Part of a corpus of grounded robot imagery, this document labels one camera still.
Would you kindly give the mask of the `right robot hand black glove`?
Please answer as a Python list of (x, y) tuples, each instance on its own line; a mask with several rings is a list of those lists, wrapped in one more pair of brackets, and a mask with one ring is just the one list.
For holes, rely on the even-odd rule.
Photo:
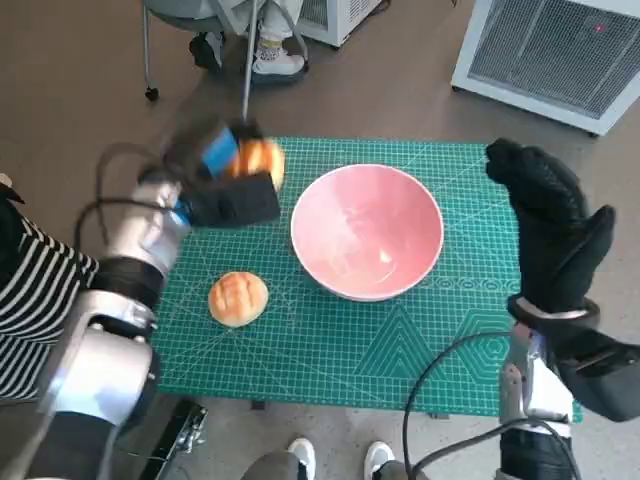
[(578, 177), (538, 147), (498, 139), (486, 156), (486, 173), (506, 188), (518, 222), (515, 303), (551, 318), (586, 311), (595, 271), (613, 243), (615, 209), (591, 213)]

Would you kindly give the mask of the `left robot hand blue tape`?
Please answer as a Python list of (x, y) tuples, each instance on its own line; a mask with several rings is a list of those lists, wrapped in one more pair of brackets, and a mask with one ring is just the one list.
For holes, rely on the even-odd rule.
[(255, 121), (226, 122), (215, 115), (194, 117), (171, 134), (163, 149), (162, 164), (184, 185), (206, 182), (223, 174), (243, 143), (264, 139)]

